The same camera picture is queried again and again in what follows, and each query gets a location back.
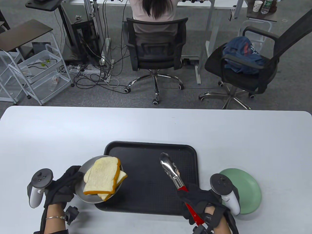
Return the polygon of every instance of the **hand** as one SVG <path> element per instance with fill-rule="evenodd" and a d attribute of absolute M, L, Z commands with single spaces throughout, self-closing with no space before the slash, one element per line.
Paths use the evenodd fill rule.
<path fill-rule="evenodd" d="M 187 184 L 186 187 L 188 192 L 179 190 L 177 195 L 183 202 L 189 204 L 202 219 L 207 207 L 225 207 L 222 205 L 221 196 L 212 190 L 201 190 L 195 184 Z M 188 219 L 191 225 L 194 224 L 194 219 L 186 205 L 183 205 L 183 217 Z"/>
<path fill-rule="evenodd" d="M 195 184 L 186 184 L 186 188 L 188 189 L 188 192 L 183 190 L 177 191 L 178 197 L 183 202 L 189 204 L 203 220 L 205 218 L 205 213 L 209 213 L 210 215 L 214 216 L 214 211 L 216 209 L 218 210 L 218 212 L 216 212 L 217 216 L 224 216 L 226 222 L 232 230 L 232 233 L 238 234 L 236 223 L 231 214 L 231 211 L 229 208 L 222 205 L 222 199 L 220 195 L 213 192 L 212 189 L 208 191 L 201 190 Z M 191 225 L 195 223 L 191 213 L 189 212 L 185 204 L 183 205 L 183 217 L 185 219 L 188 219 Z M 211 224 L 213 225 L 213 227 L 217 227 L 221 220 L 221 217 L 216 217 L 216 220 L 214 218 L 212 219 L 213 221 Z"/>
<path fill-rule="evenodd" d="M 49 205 L 60 203 L 62 208 L 65 209 L 67 202 L 70 202 L 75 193 L 75 185 L 82 180 L 83 173 L 78 172 L 81 166 L 71 166 L 66 170 L 64 175 L 46 187 L 46 201 L 44 208 Z"/>

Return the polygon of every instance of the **metal tongs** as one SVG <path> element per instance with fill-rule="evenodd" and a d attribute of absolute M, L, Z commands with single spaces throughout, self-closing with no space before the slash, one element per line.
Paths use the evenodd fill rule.
<path fill-rule="evenodd" d="M 179 170 L 177 169 L 176 165 L 171 160 L 169 155 L 166 153 L 161 153 L 159 159 L 160 159 L 160 164 L 165 169 L 165 172 L 167 173 L 167 175 L 173 180 L 174 185 L 176 186 L 177 190 L 184 190 L 188 192 L 188 189 L 186 188 L 186 186 L 184 185 L 183 181 L 180 178 Z M 193 208 L 189 204 L 186 204 L 186 206 L 188 210 L 190 211 L 191 215 L 193 216 L 194 221 L 197 224 L 197 226 L 203 224 L 204 221 L 198 216 L 198 214 L 193 210 Z"/>

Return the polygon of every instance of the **blue jacket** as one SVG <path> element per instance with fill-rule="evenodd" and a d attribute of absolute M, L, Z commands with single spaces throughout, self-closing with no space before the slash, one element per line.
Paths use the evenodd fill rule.
<path fill-rule="evenodd" d="M 223 55 L 233 55 L 247 62 L 255 63 L 263 66 L 265 61 L 255 50 L 252 43 L 247 37 L 236 37 L 223 47 Z M 244 74 L 258 74 L 259 69 L 244 66 L 233 61 L 226 60 L 225 68 L 232 69 L 234 72 L 242 72 Z"/>

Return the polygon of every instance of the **bread slice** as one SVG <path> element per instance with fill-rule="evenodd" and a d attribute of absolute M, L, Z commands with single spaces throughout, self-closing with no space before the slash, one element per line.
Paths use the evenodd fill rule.
<path fill-rule="evenodd" d="M 84 181 L 85 183 L 88 182 L 89 175 L 90 175 L 90 171 L 91 171 L 91 168 L 92 168 L 92 167 L 90 167 L 90 169 L 87 170 L 87 172 L 86 172 L 85 175 L 83 176 L 83 181 Z"/>
<path fill-rule="evenodd" d="M 120 172 L 120 160 L 116 157 L 103 157 L 95 161 L 83 190 L 85 195 L 115 193 Z"/>
<path fill-rule="evenodd" d="M 119 177 L 118 177 L 118 179 L 117 179 L 117 184 L 116 184 L 116 187 L 118 187 L 120 184 L 121 184 L 121 182 L 123 182 L 124 181 L 124 179 L 126 179 L 128 177 L 128 175 L 125 173 L 125 172 L 123 172 L 123 171 L 120 171 L 120 173 L 119 173 Z M 107 201 L 110 197 L 111 197 L 111 194 L 98 194 L 98 196 L 103 200 L 103 201 Z"/>

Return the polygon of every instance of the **office chair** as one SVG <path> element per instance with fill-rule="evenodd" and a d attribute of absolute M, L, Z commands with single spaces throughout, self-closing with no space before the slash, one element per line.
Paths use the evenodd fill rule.
<path fill-rule="evenodd" d="M 230 101 L 234 100 L 245 109 L 251 110 L 251 108 L 243 103 L 238 98 L 238 96 L 244 93 L 249 93 L 249 97 L 254 98 L 255 94 L 263 94 L 265 92 L 267 85 L 274 79 L 276 75 L 277 64 L 280 61 L 280 56 L 296 42 L 312 32 L 312 10 L 308 11 L 280 37 L 273 33 L 266 32 L 254 27 L 246 27 L 243 31 L 243 36 L 247 31 L 273 39 L 275 42 L 273 57 L 269 59 L 262 56 L 265 60 L 265 64 L 264 66 L 259 66 L 255 63 L 242 61 L 241 59 L 238 59 L 229 54 L 223 56 L 222 51 L 226 43 L 223 44 L 209 56 L 205 63 L 205 69 L 208 72 L 221 77 L 221 81 L 219 81 L 218 84 L 219 86 L 225 88 L 226 93 L 205 92 L 199 95 L 199 100 L 203 100 L 206 97 L 227 97 L 223 109 L 227 109 Z M 259 69 L 260 72 L 256 75 L 235 73 L 233 70 L 226 69 L 224 67 L 227 64 L 226 60 L 231 60 L 242 65 Z"/>
<path fill-rule="evenodd" d="M 179 89 L 183 90 L 182 81 L 176 76 L 160 74 L 160 69 L 182 67 L 181 53 L 186 42 L 186 22 L 188 18 L 168 22 L 144 22 L 127 18 L 122 22 L 124 43 L 130 52 L 132 70 L 149 70 L 149 75 L 141 76 L 131 81 L 124 89 L 131 91 L 131 86 L 139 80 L 152 77 L 155 87 L 153 104 L 159 103 L 158 77 L 172 78 L 179 82 Z"/>

